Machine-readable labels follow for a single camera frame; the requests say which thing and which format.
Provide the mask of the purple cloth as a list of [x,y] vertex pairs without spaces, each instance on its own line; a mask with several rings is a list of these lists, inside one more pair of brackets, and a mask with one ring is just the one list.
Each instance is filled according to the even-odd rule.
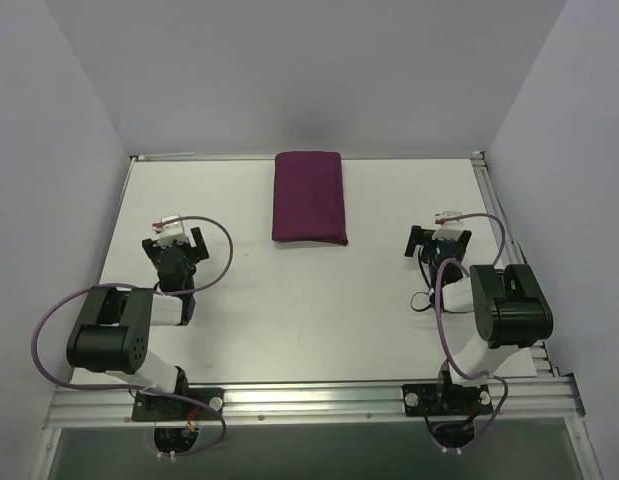
[[282,152],[276,155],[274,167],[272,240],[346,246],[341,155]]

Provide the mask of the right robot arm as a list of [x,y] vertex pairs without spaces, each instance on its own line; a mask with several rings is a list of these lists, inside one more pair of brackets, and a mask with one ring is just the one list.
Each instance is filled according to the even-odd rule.
[[449,378],[433,388],[444,412],[469,400],[467,386],[478,386],[519,351],[549,338],[554,320],[538,281],[527,264],[464,266],[472,232],[462,227],[410,229],[405,255],[415,257],[427,287],[430,308],[438,315],[471,314],[476,333],[453,354],[445,340],[443,369]]

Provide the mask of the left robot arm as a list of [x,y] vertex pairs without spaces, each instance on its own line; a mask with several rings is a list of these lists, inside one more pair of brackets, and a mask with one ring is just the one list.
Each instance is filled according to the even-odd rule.
[[155,408],[168,419],[191,405],[184,370],[149,348],[150,328],[185,327],[193,317],[197,264],[209,258],[199,228],[186,234],[180,223],[142,242],[156,269],[158,288],[93,287],[70,333],[66,357],[74,368],[103,373],[142,389],[154,389]]

